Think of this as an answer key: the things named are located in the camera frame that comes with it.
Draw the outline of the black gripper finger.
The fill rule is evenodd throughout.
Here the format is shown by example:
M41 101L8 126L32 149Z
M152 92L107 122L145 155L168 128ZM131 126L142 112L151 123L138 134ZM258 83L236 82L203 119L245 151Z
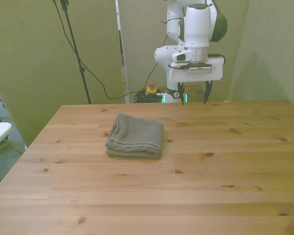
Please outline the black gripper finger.
M184 83L178 83L177 84L177 91L179 93L181 103L182 103L182 105L184 105L184 93L185 93Z
M206 104L208 99L209 99L209 96L210 96L210 93L211 93L211 90L212 90L212 86L213 86L213 82L212 81L206 81L205 85L206 85L206 90L205 90L204 98L203 98L203 103L204 104Z

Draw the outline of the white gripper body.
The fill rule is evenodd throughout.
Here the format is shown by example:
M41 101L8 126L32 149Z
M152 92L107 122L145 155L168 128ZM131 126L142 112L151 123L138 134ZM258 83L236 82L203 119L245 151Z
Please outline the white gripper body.
M219 81L223 77L223 58L211 58L203 63L172 62L169 81L176 83Z

